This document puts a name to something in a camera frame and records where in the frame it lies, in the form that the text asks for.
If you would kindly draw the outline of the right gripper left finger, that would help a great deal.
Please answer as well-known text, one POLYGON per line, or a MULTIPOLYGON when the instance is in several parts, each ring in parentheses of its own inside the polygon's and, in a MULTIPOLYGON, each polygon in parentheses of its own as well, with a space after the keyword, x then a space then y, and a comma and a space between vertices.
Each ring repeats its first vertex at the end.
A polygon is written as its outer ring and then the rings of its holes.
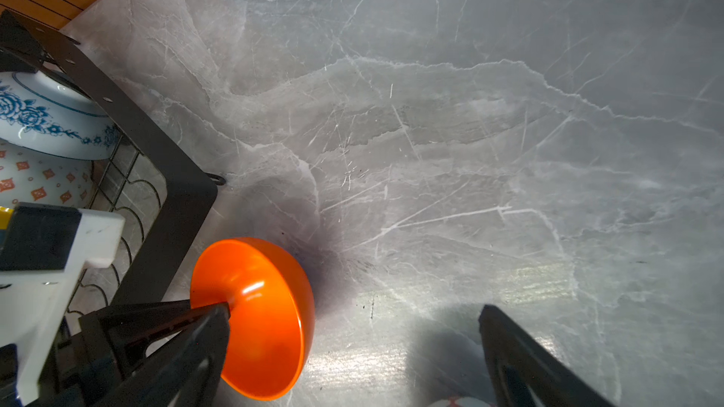
POLYGON ((209 406, 230 339, 226 303, 111 305, 92 314, 94 406, 209 406))

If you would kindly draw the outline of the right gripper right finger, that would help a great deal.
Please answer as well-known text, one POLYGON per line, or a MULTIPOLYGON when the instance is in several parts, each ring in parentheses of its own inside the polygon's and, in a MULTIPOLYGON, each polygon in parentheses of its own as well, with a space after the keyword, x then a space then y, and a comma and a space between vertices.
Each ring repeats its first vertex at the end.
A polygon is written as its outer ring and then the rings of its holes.
POLYGON ((484 306, 479 332, 497 405, 613 406, 499 307, 484 306))

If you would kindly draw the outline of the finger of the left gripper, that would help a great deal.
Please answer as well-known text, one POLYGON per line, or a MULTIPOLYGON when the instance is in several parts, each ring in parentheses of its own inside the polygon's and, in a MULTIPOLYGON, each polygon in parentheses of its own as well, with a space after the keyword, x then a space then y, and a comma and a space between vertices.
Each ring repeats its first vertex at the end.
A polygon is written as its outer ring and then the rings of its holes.
POLYGON ((209 406, 226 355, 226 305, 111 305, 54 345, 37 406, 209 406))

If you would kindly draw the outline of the orange plastic bowl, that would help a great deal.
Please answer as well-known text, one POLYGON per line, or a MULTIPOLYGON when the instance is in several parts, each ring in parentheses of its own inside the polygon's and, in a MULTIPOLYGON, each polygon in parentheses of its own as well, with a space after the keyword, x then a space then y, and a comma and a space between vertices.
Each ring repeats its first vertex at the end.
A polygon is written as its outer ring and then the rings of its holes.
POLYGON ((263 239, 218 241, 197 260, 194 308, 226 303, 230 337, 222 379, 241 395, 274 401, 298 381, 315 330, 315 301, 298 261, 263 239))

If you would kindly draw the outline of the green patterned white bowl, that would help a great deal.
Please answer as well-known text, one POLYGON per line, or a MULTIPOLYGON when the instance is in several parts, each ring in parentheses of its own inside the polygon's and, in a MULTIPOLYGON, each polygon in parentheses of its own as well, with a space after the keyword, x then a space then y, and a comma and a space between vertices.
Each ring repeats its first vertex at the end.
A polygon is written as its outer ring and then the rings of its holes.
POLYGON ((86 208, 94 194, 92 163, 59 158, 1 141, 1 205, 86 208))

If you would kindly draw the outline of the blue floral white bowl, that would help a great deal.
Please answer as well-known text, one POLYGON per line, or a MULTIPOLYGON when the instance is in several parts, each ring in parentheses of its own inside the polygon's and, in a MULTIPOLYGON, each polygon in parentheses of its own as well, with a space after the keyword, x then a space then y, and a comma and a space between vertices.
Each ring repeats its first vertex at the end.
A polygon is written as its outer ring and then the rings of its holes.
POLYGON ((60 158, 103 160, 120 132, 94 101, 45 73, 3 72, 1 139, 60 158))

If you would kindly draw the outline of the yellow plastic bowl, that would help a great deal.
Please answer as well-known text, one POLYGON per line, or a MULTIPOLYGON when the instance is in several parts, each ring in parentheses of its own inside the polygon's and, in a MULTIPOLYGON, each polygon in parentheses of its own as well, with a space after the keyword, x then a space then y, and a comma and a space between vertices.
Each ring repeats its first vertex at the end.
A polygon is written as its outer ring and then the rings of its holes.
POLYGON ((7 230, 14 210, 12 208, 0 207, 0 229, 7 230))

